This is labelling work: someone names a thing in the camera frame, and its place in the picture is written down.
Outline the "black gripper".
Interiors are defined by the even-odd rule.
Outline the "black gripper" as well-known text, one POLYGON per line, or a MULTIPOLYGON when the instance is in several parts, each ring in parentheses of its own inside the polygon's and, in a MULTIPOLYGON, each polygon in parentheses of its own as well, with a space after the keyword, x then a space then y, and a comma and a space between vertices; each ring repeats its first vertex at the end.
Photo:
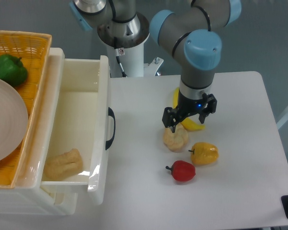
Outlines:
POLYGON ((180 90, 174 93, 174 108, 166 107, 163 112, 162 122, 165 128, 169 128, 175 133, 176 126, 181 120, 193 115, 199 115, 200 123, 216 112, 217 99, 213 94, 203 93, 200 99, 189 99, 180 93, 180 90))

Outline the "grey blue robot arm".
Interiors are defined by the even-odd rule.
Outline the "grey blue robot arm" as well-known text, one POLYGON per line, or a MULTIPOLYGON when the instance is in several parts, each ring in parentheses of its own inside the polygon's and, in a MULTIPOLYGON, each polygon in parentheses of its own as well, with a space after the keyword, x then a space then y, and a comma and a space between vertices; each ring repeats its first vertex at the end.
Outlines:
POLYGON ((193 0, 182 15, 162 10, 150 21, 136 10, 133 0, 72 0, 69 6, 83 30, 97 30, 107 49, 111 77, 142 77, 148 72, 144 65, 148 38, 181 65, 178 104, 165 108, 162 117, 166 128, 175 131, 178 123, 193 115, 203 123, 216 111, 210 88, 222 41, 215 30, 239 18, 239 0, 193 0))

